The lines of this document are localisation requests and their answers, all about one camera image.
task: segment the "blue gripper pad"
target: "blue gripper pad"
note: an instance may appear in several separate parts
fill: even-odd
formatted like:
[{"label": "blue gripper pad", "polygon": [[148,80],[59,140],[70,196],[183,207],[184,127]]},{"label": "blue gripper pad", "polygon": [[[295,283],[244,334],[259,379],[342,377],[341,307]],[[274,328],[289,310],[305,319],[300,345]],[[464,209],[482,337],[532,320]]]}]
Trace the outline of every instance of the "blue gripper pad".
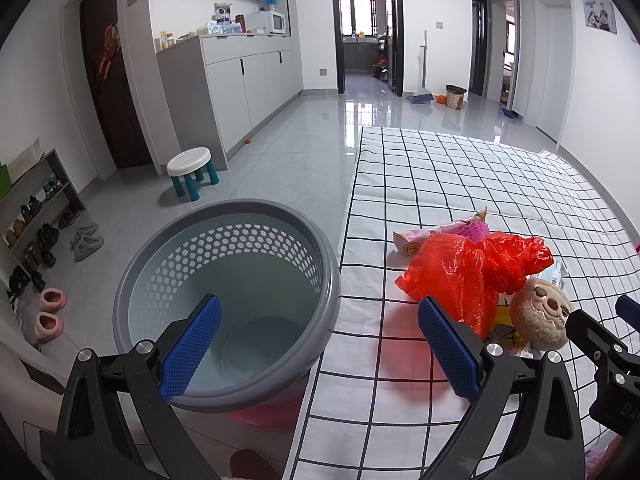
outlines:
[{"label": "blue gripper pad", "polygon": [[627,295],[622,295],[616,301],[616,314],[629,323],[636,332],[640,332],[640,304]]},{"label": "blue gripper pad", "polygon": [[420,302],[418,326],[455,394],[472,404],[480,392],[478,361],[456,333],[450,318],[443,315],[432,298]]},{"label": "blue gripper pad", "polygon": [[168,404],[187,389],[221,323],[220,300],[212,296],[162,362],[159,389],[164,402]]}]

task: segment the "brown door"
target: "brown door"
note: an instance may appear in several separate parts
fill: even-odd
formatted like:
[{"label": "brown door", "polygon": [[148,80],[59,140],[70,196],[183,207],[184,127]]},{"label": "brown door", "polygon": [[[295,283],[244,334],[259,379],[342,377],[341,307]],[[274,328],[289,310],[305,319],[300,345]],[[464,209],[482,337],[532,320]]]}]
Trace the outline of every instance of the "brown door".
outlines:
[{"label": "brown door", "polygon": [[80,35],[95,111],[118,168],[151,164],[129,90],[118,35],[117,0],[83,0]]}]

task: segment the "stuffed sloth toy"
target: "stuffed sloth toy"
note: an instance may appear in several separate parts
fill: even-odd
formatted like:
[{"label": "stuffed sloth toy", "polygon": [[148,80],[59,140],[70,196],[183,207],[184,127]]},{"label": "stuffed sloth toy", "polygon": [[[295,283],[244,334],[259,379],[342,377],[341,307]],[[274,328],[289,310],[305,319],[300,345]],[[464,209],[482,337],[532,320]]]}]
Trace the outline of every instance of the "stuffed sloth toy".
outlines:
[{"label": "stuffed sloth toy", "polygon": [[546,352],[559,350],[569,341],[564,324],[573,310],[571,301],[555,285],[529,278],[512,298],[509,314],[524,341]]}]

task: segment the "red plastic bag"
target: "red plastic bag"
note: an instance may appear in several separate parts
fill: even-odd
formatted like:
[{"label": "red plastic bag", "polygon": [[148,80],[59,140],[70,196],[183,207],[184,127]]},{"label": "red plastic bag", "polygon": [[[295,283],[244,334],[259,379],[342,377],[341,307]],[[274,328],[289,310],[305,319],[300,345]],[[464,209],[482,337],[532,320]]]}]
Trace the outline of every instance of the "red plastic bag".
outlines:
[{"label": "red plastic bag", "polygon": [[467,323],[484,340],[495,319],[498,293],[519,290],[528,274],[552,263],[541,238],[494,233],[475,244],[460,235],[436,233],[396,285],[415,301],[436,297],[453,320]]}]

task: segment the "metal screw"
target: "metal screw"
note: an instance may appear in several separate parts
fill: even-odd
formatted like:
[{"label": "metal screw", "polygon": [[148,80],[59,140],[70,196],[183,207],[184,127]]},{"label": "metal screw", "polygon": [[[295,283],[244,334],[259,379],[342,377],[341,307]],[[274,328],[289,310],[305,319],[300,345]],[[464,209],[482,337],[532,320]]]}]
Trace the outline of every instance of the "metal screw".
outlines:
[{"label": "metal screw", "polygon": [[559,363],[562,360],[561,355],[556,351],[547,352],[546,356],[552,363]]},{"label": "metal screw", "polygon": [[89,350],[88,348],[84,348],[81,351],[78,352],[78,361],[88,361],[89,357],[91,357],[91,350]]},{"label": "metal screw", "polygon": [[152,351],[154,344],[151,341],[140,341],[136,345],[136,352],[139,354],[148,354]]},{"label": "metal screw", "polygon": [[489,354],[495,355],[495,356],[502,355],[502,352],[503,352],[502,347],[497,343],[489,343],[486,346],[486,351],[489,352]]}]

